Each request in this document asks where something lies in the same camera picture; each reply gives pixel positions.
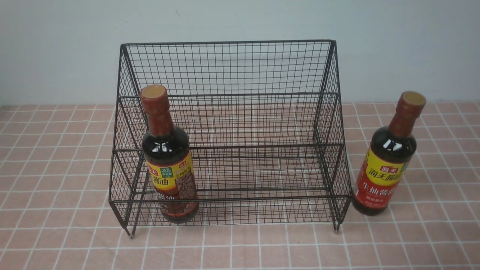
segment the white wall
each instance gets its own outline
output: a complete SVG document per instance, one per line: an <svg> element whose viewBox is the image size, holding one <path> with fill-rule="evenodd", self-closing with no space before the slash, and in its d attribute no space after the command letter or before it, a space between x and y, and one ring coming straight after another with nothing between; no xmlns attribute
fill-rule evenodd
<svg viewBox="0 0 480 270"><path fill-rule="evenodd" d="M4 0L0 105L114 103L121 43L329 38L343 101L480 99L480 0Z"/></svg>

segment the bottle neck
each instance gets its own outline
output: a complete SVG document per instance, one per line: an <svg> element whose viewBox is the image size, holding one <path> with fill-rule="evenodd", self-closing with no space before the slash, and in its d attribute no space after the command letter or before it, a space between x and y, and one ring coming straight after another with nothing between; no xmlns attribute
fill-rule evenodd
<svg viewBox="0 0 480 270"><path fill-rule="evenodd" d="M396 113L388 126L388 130L397 137L407 138L412 134L415 121L416 118L414 117L405 117Z"/></svg>
<svg viewBox="0 0 480 270"><path fill-rule="evenodd" d="M153 136L165 136L173 129L173 121L170 112L167 111L161 115L148 115L148 128Z"/></svg>

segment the brand logo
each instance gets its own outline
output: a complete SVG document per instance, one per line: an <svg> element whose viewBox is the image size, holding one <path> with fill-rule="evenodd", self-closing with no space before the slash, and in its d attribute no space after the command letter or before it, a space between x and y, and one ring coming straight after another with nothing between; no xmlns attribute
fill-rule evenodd
<svg viewBox="0 0 480 270"><path fill-rule="evenodd" d="M380 167L380 171L386 172L386 173L397 173L398 168L395 168L393 166L382 166Z"/></svg>
<svg viewBox="0 0 480 270"><path fill-rule="evenodd" d="M158 177L158 172L150 168L150 173Z"/></svg>

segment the red label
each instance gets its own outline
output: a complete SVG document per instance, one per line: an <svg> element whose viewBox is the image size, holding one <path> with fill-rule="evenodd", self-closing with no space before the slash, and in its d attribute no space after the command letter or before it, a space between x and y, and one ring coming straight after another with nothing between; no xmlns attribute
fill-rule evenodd
<svg viewBox="0 0 480 270"><path fill-rule="evenodd" d="M369 149L357 178L355 198L367 207L385 208L406 168L406 163L383 161Z"/></svg>
<svg viewBox="0 0 480 270"><path fill-rule="evenodd" d="M155 175L155 176L158 177L158 172L157 172L157 171L155 171L155 170L152 169L152 168L149 168L149 169L150 169L150 173L151 173L151 174L153 174L153 175Z"/></svg>
<svg viewBox="0 0 480 270"><path fill-rule="evenodd" d="M397 173L398 168L392 167L392 166L382 166L380 167L380 170L382 172L387 172L387 173Z"/></svg>

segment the black wire rack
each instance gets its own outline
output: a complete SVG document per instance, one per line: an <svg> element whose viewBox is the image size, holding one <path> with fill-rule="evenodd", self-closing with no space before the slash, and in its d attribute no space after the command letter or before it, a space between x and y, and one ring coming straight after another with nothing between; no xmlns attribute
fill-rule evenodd
<svg viewBox="0 0 480 270"><path fill-rule="evenodd" d="M184 225L332 222L351 200L334 40L122 44L109 203L137 226L158 210L139 91L168 89L190 138L200 210Z"/></svg>

